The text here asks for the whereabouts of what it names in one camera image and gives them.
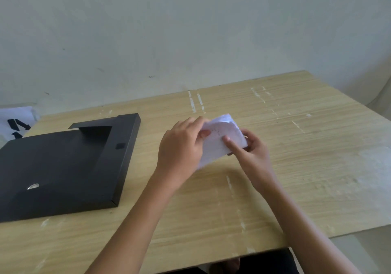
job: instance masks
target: wooden table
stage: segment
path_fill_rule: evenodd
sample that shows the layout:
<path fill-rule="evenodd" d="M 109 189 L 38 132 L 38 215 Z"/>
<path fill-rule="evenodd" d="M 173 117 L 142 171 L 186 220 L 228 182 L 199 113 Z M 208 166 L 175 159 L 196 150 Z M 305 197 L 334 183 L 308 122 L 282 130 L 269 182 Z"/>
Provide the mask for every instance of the wooden table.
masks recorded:
<path fill-rule="evenodd" d="M 287 192 L 329 237 L 391 223 L 391 122 L 305 71 L 47 115 L 29 135 L 134 112 L 141 126 L 119 207 L 1 223 L 2 273 L 83 273 L 146 185 L 163 133 L 189 116 L 230 113 L 259 135 Z M 286 245 L 235 157 L 224 157 L 173 197 L 141 273 Z"/>

